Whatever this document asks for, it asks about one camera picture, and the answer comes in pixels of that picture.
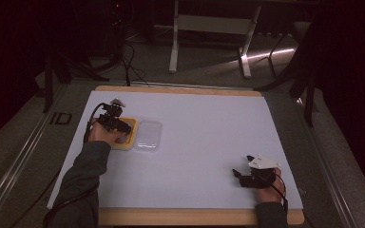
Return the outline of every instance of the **wire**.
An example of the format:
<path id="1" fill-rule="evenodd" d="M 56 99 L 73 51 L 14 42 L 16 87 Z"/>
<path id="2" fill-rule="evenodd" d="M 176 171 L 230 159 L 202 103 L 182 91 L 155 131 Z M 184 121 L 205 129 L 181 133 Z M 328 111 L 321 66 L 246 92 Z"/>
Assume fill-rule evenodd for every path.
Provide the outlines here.
<path id="1" fill-rule="evenodd" d="M 275 174 L 276 177 L 278 177 L 281 180 L 281 182 L 283 184 L 284 193 L 281 193 L 273 183 L 271 183 L 267 179 L 263 178 L 262 176 L 257 175 L 257 177 L 259 179 L 265 181 L 266 183 L 268 183 L 269 186 L 271 186 L 282 197 L 282 199 L 283 199 L 283 205 L 282 205 L 283 206 L 283 210 L 285 211 L 285 213 L 287 215 L 287 212 L 288 212 L 288 204 L 289 203 L 288 203 L 288 200 L 286 198 L 286 185 L 285 185 L 283 179 L 280 177 L 280 175 L 276 174 L 275 172 L 274 172 L 274 174 Z"/>
<path id="2" fill-rule="evenodd" d="M 94 123 L 92 123 L 92 121 L 93 121 L 93 117 L 94 117 L 94 114 L 96 114 L 96 111 L 97 111 L 97 109 L 99 109 L 99 107 L 100 107 L 100 106 L 104 106 L 104 105 L 105 105 L 104 103 L 100 103 L 100 104 L 98 104 L 98 105 L 94 108 L 93 112 L 91 113 L 91 115 L 90 115 L 90 119 L 88 119 L 88 122 L 87 122 L 87 124 L 86 124 L 86 131 L 85 131 L 85 135 L 84 135 L 84 137 L 83 137 L 83 143 L 87 143 L 87 142 L 88 142 L 88 136 L 90 135 L 90 128 L 91 128 L 91 126 L 94 124 Z"/>
<path id="3" fill-rule="evenodd" d="M 94 193 L 97 192 L 97 189 L 99 188 L 99 185 L 100 183 L 98 182 L 94 187 L 88 189 L 87 191 L 85 191 L 84 193 L 76 196 L 76 197 L 73 197 L 73 198 L 70 198 L 70 199 L 67 199 L 66 201 L 60 203 L 60 204 L 57 204 L 54 208 L 52 208 L 47 214 L 46 216 L 44 217 L 44 220 L 43 220 L 43 227 L 48 227 L 48 223 L 49 221 L 52 219 L 52 217 L 55 216 L 55 214 L 60 211 L 62 208 L 78 201 L 78 200 L 82 200 L 84 198 L 87 198 L 91 195 L 93 195 Z"/>
<path id="4" fill-rule="evenodd" d="M 60 171 L 61 169 L 57 171 L 57 173 L 54 175 L 54 177 L 51 179 L 51 181 L 44 189 L 43 193 L 41 193 L 40 196 L 29 206 L 29 208 L 14 223 L 11 224 L 10 228 L 15 227 L 31 211 L 31 209 L 37 204 L 37 202 L 40 201 L 40 199 L 46 194 L 47 190 L 54 183 L 54 181 L 58 178 Z"/>

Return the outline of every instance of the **yellow object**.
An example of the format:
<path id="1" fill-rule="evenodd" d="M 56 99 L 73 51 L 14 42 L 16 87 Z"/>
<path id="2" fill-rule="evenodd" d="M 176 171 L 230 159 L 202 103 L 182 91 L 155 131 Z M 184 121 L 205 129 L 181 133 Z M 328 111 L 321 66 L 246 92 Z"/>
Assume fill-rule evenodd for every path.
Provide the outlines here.
<path id="1" fill-rule="evenodd" d="M 119 119 L 121 121 L 129 124 L 132 127 L 132 129 L 131 129 L 131 133 L 129 133 L 126 136 L 125 142 L 122 142 L 122 143 L 115 142 L 114 144 L 112 144 L 112 148 L 119 149 L 119 150 L 129 150 L 133 147 L 133 143 L 135 142 L 136 132 L 138 132 L 138 120 L 136 120 L 134 118 L 129 118 L 129 117 L 120 117 Z"/>

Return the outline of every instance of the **floor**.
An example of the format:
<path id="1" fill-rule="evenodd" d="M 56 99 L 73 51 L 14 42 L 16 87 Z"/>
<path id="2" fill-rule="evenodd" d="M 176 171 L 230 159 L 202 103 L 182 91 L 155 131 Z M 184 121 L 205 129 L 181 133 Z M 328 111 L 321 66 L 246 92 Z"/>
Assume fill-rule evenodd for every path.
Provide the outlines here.
<path id="1" fill-rule="evenodd" d="M 265 56 L 277 37 L 264 34 L 254 37 L 248 54 L 253 77 L 244 79 L 237 60 L 242 37 L 207 37 L 209 34 L 195 32 L 182 34 L 178 71 L 170 74 L 170 31 L 157 28 L 153 43 L 134 31 L 128 33 L 124 57 L 130 63 L 128 73 L 133 86 L 251 89 L 275 80 Z M 277 72 L 287 65 L 296 47 L 290 36 L 283 40 L 277 49 L 283 52 L 273 56 Z M 95 66 L 105 60 L 91 58 Z M 97 85 L 125 85 L 123 64 L 99 73 L 109 82 L 93 81 L 72 70 L 69 85 L 55 82 L 55 102 L 48 113 L 42 113 L 44 99 L 34 97 L 0 131 L 0 183 L 8 185 L 7 189 L 0 188 L 0 227 L 11 227 L 17 219 L 20 219 L 17 227 L 41 227 L 48 211 L 50 181 L 62 166 L 80 118 L 77 113 L 82 113 L 88 92 Z M 37 78 L 40 83 L 43 75 Z M 315 126 L 310 128 L 302 120 L 301 103 L 288 98 L 291 83 L 274 88 L 265 97 L 275 106 L 271 112 L 303 197 L 307 220 L 297 227 L 365 227 L 365 180 L 323 102 L 321 91 L 316 91 Z M 287 105 L 294 105 L 297 112 L 280 113 Z M 53 124 L 55 113 L 72 113 L 74 121 L 68 125 Z M 304 128 L 293 129 L 287 125 L 289 122 L 302 122 Z M 300 140 L 304 135 L 308 141 Z M 14 163 L 22 164 L 21 172 L 15 172 Z"/>

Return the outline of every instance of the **clear plastic container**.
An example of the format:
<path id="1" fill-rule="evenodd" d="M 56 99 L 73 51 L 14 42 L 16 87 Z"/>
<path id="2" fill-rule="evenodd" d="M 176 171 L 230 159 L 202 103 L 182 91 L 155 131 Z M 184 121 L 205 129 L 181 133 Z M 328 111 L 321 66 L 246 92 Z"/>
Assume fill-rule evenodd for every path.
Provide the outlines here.
<path id="1" fill-rule="evenodd" d="M 142 120 L 135 139 L 134 149 L 137 151 L 156 152 L 162 136 L 162 124 L 157 121 Z"/>

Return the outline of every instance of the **gray sleeve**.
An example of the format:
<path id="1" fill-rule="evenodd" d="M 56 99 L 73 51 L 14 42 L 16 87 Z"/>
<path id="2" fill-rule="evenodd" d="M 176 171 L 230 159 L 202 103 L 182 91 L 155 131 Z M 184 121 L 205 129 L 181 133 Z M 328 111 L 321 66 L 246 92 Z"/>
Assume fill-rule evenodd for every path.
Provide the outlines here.
<path id="1" fill-rule="evenodd" d="M 53 206 L 94 188 L 99 183 L 100 175 L 106 172 L 110 150 L 111 147 L 106 142 L 85 143 L 73 166 L 64 175 Z M 96 192 L 60 209 L 48 227 L 97 227 L 98 206 Z"/>
<path id="2" fill-rule="evenodd" d="M 287 228 L 287 216 L 278 202 L 264 202 L 256 206 L 259 228 Z"/>

